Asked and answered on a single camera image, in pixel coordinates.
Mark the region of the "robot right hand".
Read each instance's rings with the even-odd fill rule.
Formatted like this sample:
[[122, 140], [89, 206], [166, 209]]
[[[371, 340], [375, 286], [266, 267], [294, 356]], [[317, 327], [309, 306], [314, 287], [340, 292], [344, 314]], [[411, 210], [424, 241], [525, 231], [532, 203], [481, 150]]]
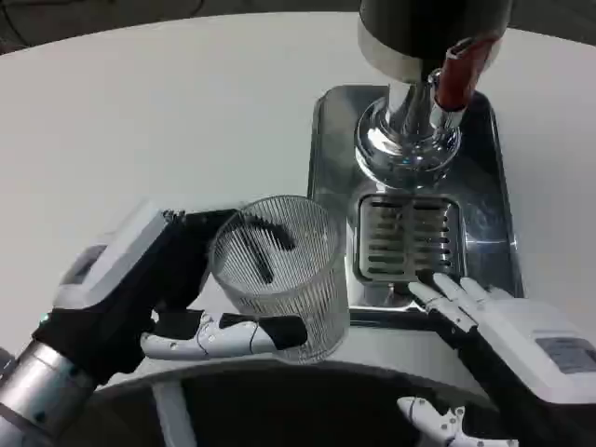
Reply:
[[595, 345], [560, 310], [486, 289], [469, 277], [424, 272], [408, 285], [499, 415], [498, 434], [474, 427], [466, 405], [438, 410], [404, 396], [397, 405], [436, 446], [592, 446]]

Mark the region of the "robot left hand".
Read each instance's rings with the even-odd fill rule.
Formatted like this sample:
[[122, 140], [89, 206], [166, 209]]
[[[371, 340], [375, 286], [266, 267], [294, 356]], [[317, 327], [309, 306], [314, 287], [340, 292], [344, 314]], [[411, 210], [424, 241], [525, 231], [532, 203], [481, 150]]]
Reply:
[[132, 373], [143, 359], [230, 359], [304, 345], [296, 314], [260, 317], [194, 310], [212, 269], [210, 248], [227, 223], [241, 224], [240, 242], [265, 282], [274, 274], [256, 244], [259, 234], [283, 251], [295, 248], [279, 223], [237, 209], [185, 212], [143, 204], [111, 234], [87, 247], [63, 275], [34, 343], [67, 359], [103, 385]]

